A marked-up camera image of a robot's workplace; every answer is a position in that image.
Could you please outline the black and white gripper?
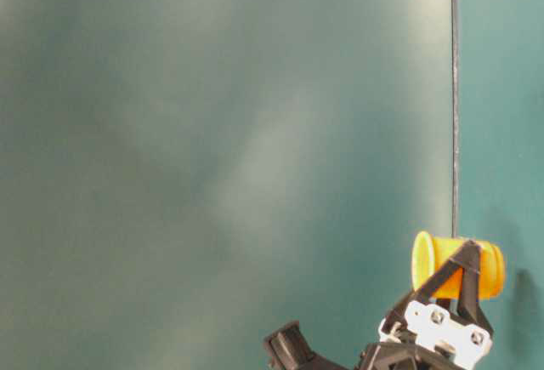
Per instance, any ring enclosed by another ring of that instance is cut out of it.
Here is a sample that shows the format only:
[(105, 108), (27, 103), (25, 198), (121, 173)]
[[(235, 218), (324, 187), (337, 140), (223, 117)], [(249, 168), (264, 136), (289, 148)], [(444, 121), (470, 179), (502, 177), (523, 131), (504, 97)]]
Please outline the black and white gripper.
[[(466, 240), (421, 286), (407, 293), (378, 325), (358, 369), (473, 369), (490, 353), (494, 329), (479, 306), (482, 249)], [(439, 306), (439, 288), (462, 273), (454, 315)], [(436, 298), (437, 304), (428, 303)]]

